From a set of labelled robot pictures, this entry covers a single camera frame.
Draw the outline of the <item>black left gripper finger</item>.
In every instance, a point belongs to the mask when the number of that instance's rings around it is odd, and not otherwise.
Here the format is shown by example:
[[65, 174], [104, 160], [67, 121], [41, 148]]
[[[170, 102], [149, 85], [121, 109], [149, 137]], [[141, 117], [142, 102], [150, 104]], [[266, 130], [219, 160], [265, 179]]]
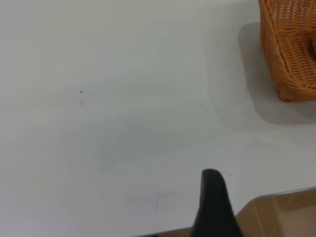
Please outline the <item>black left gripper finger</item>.
[[205, 169], [201, 174], [199, 208], [192, 226], [193, 237], [241, 237], [222, 174]]

